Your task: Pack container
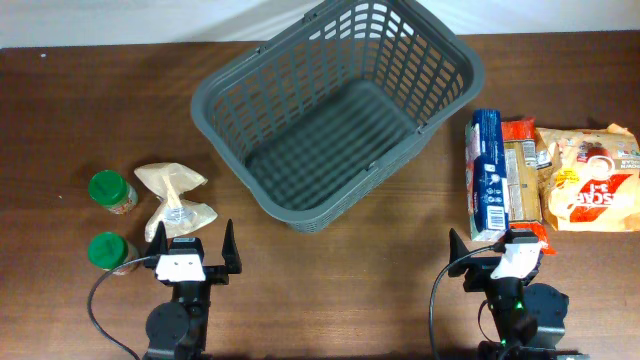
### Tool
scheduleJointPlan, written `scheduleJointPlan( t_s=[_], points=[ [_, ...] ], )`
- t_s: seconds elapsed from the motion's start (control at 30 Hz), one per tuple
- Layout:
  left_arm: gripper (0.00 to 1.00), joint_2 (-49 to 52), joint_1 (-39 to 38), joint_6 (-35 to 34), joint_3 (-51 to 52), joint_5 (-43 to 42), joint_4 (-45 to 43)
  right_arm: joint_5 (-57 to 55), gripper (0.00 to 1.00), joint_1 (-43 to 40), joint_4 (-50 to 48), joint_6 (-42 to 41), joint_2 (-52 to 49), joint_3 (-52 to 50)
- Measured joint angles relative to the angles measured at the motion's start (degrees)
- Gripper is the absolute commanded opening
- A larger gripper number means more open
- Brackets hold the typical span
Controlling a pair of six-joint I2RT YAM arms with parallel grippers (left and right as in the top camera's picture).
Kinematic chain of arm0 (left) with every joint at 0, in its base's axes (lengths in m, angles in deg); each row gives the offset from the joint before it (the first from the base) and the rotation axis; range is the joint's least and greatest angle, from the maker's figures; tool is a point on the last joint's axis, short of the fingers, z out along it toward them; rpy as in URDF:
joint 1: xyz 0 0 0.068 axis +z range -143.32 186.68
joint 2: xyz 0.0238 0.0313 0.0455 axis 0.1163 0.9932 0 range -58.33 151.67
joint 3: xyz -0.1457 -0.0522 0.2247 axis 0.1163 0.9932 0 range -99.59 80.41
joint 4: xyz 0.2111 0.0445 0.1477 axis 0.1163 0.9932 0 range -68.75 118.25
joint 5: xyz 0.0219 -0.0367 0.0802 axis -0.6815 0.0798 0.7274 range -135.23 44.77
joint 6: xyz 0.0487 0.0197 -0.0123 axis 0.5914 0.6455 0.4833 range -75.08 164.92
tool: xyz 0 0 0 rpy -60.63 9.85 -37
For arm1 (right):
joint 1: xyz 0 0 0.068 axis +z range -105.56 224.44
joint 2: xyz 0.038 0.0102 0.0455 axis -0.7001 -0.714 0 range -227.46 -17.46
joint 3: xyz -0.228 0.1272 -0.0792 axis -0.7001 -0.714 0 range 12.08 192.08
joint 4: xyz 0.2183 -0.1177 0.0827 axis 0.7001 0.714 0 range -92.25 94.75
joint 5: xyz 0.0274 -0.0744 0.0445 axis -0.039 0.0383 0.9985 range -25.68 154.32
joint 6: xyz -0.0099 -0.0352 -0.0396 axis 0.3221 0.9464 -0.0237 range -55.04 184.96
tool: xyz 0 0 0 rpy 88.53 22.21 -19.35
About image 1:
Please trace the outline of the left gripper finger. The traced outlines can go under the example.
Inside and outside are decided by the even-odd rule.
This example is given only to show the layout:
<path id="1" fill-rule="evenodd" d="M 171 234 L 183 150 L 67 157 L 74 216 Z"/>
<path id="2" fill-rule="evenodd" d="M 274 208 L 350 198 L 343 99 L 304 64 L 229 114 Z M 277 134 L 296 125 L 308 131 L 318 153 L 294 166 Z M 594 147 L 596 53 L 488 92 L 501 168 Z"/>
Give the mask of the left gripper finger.
<path id="1" fill-rule="evenodd" d="M 166 255 L 167 253 L 168 239 L 166 235 L 166 228 L 164 223 L 160 221 L 157 225 L 153 239 L 145 252 L 145 256 L 160 256 Z"/>
<path id="2" fill-rule="evenodd" d="M 231 219 L 228 220 L 226 225 L 221 255 L 228 274 L 242 273 L 242 261 L 236 245 L 234 226 Z"/>

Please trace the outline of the green-lid jar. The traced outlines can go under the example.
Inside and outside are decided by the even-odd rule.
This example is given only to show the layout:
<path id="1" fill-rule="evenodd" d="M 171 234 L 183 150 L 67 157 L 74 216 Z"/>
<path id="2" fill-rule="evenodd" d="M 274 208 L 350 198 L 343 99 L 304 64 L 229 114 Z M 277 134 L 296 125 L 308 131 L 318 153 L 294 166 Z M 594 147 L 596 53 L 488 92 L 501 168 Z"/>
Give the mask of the green-lid jar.
<path id="1" fill-rule="evenodd" d="M 88 193 L 96 203 L 117 215 L 128 213 L 138 203 L 136 190 L 112 170 L 96 173 L 89 181 Z"/>
<path id="2" fill-rule="evenodd" d="M 113 232 L 103 232 L 95 236 L 88 248 L 89 261 L 104 271 L 114 270 L 114 275 L 126 275 L 136 270 L 138 263 L 127 266 L 123 264 L 138 258 L 137 248 Z"/>

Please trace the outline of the blue tea box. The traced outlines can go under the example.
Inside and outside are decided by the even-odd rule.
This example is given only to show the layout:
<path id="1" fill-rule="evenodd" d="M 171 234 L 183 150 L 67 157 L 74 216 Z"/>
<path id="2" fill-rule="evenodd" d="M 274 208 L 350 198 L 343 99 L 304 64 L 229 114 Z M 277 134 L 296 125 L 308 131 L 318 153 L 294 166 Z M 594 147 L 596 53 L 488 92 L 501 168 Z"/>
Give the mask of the blue tea box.
<path id="1" fill-rule="evenodd" d="M 501 114 L 477 109 L 465 128 L 465 182 L 472 241 L 498 241 L 509 228 Z"/>

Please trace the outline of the beige paper bag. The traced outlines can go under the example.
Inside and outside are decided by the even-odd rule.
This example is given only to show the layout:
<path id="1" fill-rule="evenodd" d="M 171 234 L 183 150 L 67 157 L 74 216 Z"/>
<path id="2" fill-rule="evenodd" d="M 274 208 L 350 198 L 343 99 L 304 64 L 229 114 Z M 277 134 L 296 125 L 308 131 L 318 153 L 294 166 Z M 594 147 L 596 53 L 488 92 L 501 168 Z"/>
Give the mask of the beige paper bag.
<path id="1" fill-rule="evenodd" d="M 179 163 L 153 163 L 134 170 L 136 177 L 158 198 L 160 205 L 148 220 L 145 241 L 151 243 L 160 222 L 166 236 L 190 234 L 217 219 L 218 213 L 206 203 L 183 198 L 183 194 L 203 186 L 208 179 Z"/>

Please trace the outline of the orange pasta packet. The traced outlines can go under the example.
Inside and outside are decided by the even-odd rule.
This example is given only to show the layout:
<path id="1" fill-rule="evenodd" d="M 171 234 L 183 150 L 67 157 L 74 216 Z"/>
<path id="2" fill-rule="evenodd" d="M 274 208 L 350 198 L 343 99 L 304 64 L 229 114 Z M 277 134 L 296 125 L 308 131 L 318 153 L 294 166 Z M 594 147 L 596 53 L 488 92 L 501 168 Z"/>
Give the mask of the orange pasta packet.
<path id="1" fill-rule="evenodd" d="M 539 239 L 541 251 L 556 255 L 551 246 L 541 212 L 537 187 L 535 119 L 523 117 L 502 122 L 509 194 L 509 226 L 531 230 Z"/>

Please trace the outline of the yellow coffee bag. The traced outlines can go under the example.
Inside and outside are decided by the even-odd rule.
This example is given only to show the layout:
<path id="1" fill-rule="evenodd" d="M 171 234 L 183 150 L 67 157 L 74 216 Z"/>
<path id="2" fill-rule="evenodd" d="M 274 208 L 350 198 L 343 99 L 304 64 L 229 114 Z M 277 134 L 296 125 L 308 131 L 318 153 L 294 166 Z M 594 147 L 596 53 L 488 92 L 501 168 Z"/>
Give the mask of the yellow coffee bag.
<path id="1" fill-rule="evenodd" d="M 558 231 L 639 229 L 639 143 L 627 129 L 535 130 L 542 216 Z"/>

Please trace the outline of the grey plastic basket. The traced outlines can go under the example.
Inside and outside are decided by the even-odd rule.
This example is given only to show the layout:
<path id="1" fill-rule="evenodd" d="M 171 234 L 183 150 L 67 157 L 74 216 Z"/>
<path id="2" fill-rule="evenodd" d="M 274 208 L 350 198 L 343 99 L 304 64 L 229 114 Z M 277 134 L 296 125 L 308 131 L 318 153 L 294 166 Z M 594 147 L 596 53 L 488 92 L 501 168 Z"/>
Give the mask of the grey plastic basket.
<path id="1" fill-rule="evenodd" d="M 479 55 L 415 1 L 325 1 L 205 78 L 200 132 L 271 217 L 326 228 L 478 96 Z"/>

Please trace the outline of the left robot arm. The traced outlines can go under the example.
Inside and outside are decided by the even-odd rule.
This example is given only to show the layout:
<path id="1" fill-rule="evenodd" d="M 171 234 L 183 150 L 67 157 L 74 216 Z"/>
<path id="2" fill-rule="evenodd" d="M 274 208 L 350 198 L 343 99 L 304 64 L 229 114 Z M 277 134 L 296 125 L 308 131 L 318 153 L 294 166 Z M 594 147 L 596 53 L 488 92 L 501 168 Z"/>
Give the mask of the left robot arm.
<path id="1" fill-rule="evenodd" d="M 172 297 L 155 307 L 146 320 L 149 345 L 144 357 L 199 359 L 206 349 L 211 288 L 227 285 L 230 275 L 242 272 L 233 222 L 226 225 L 222 265 L 205 265 L 202 241 L 169 239 L 163 223 L 158 224 L 145 256 L 144 267 L 172 289 Z"/>

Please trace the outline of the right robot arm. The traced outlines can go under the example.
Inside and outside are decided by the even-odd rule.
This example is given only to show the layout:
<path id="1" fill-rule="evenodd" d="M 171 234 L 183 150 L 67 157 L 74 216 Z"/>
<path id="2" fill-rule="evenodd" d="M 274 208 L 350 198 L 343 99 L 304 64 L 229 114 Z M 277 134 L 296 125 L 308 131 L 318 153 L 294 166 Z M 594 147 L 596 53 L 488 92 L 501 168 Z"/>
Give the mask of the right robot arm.
<path id="1" fill-rule="evenodd" d="M 479 359 L 556 359 L 556 345 L 565 334 L 569 298 L 547 284 L 534 284 L 543 257 L 531 230 L 510 229 L 490 245 L 493 257 L 469 250 L 455 230 L 449 231 L 447 275 L 464 278 L 466 292 L 481 292 L 499 339 L 484 340 Z"/>

